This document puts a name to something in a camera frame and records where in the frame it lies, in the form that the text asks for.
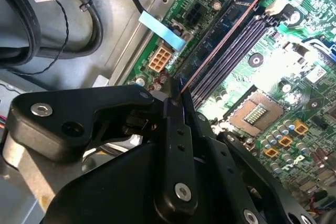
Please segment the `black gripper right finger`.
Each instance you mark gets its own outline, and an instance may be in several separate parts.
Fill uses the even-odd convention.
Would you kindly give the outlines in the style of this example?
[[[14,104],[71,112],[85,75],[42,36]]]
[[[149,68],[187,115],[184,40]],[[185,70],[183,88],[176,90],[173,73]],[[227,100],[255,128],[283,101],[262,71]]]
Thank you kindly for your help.
[[[195,111],[189,90],[182,101],[216,218],[223,223],[315,222],[232,133],[215,136],[209,120]]]

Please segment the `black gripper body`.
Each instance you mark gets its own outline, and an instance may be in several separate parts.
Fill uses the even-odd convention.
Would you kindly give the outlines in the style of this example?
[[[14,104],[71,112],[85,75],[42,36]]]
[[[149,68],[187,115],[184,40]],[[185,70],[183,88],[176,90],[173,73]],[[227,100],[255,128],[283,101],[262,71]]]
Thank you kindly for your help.
[[[136,147],[67,184],[43,223],[223,223],[206,198],[204,161],[172,151],[172,178],[157,144]]]

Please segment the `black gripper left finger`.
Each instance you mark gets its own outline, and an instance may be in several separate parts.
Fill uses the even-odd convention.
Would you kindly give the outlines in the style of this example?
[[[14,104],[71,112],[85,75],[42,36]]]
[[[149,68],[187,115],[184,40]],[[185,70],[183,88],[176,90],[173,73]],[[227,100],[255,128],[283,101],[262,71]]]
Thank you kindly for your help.
[[[136,85],[25,93],[10,105],[5,161],[45,213],[67,184],[142,145],[159,146],[172,178],[172,147],[193,157],[183,106],[174,80],[158,94]]]

